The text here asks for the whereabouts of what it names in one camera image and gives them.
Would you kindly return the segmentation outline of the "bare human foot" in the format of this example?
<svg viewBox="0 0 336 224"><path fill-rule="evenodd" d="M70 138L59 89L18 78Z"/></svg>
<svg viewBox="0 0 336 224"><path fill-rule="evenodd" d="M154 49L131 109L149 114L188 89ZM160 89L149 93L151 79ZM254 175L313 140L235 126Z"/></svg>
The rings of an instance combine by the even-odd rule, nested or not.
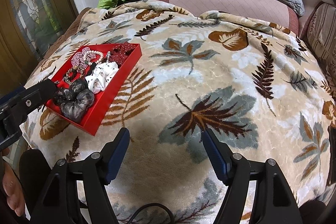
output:
<svg viewBox="0 0 336 224"><path fill-rule="evenodd" d="M3 162L4 175L1 180L2 187L5 191L6 201L11 210L13 210L17 216L21 217L25 213L25 199L21 183L19 182L15 172L11 166L6 162Z"/></svg>

